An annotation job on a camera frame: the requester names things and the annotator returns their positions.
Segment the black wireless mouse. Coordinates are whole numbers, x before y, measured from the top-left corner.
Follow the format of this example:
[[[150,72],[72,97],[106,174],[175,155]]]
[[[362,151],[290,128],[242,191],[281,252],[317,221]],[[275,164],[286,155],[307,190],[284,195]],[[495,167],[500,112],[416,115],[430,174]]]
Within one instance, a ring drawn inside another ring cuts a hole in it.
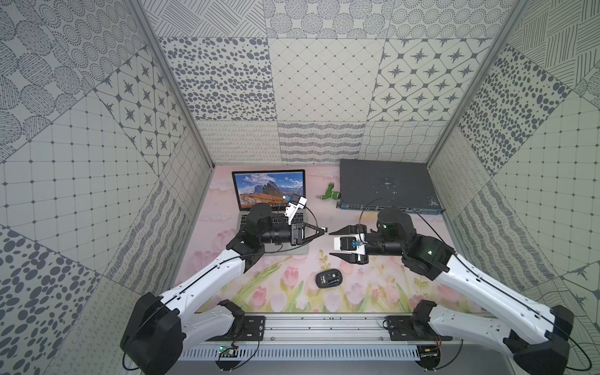
[[[342,281],[342,272],[337,269],[324,270],[318,273],[315,277],[316,286],[319,289],[335,288],[340,286]]]

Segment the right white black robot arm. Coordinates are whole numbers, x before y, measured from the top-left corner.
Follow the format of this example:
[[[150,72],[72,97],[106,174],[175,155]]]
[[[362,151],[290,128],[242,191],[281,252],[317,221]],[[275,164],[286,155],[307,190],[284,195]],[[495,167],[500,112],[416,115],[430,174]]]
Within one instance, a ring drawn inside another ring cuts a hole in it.
[[[562,374],[567,369],[574,322],[569,309],[515,292],[442,240],[418,234],[411,216],[401,209],[381,210],[376,231],[355,224],[332,235],[334,256],[347,263],[367,264],[370,256],[398,257],[413,273],[450,287],[492,314],[479,317],[422,299],[409,321],[419,338],[463,338],[507,355],[529,374]]]

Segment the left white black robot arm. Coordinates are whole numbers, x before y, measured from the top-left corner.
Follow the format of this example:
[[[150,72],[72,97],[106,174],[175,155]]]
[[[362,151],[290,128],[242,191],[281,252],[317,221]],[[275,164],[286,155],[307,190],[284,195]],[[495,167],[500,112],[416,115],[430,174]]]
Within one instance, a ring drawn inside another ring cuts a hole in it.
[[[223,286],[249,271],[265,254],[268,243],[308,245],[328,231],[317,223],[295,222],[297,204],[290,202],[284,217],[270,205],[251,207],[245,224],[217,258],[182,284],[136,301],[120,342],[123,357],[143,374],[164,374],[189,348],[222,336],[239,338],[245,313],[230,300],[207,312],[198,309]]]

